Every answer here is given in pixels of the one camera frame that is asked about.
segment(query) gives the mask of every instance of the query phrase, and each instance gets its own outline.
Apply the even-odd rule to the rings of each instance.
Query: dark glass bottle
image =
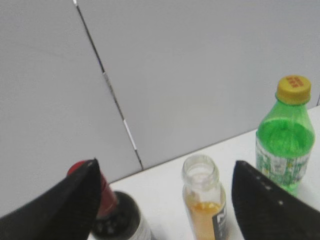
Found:
[[[68,174],[82,163],[73,165]],[[98,240],[154,240],[135,200],[121,191],[112,191],[101,174],[101,202],[92,235]]]

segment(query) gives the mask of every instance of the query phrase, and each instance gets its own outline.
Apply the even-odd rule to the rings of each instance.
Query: bottle neck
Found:
[[[67,172],[67,175],[72,174],[74,171],[76,171],[82,164],[84,164],[86,161],[79,161],[75,163]],[[101,181],[101,199],[100,199],[100,207],[98,210],[98,213],[96,215],[96,218],[103,218],[109,213],[111,213],[118,204],[118,199],[116,194],[112,191],[110,188],[108,182],[106,181],[105,176],[100,173]]]
[[[214,161],[206,155],[188,157],[182,167],[184,184],[193,191],[208,191],[219,183],[219,171]]]

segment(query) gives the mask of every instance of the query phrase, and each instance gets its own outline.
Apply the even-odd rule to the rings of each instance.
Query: jar label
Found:
[[[256,138],[256,168],[279,185],[289,186],[305,175],[310,152],[299,157],[279,157],[268,152]]]
[[[129,240],[152,240],[152,233],[149,225],[144,216],[142,214],[140,216],[139,226]]]
[[[212,217],[213,231],[215,240],[227,239],[227,209],[226,204],[216,215]]]

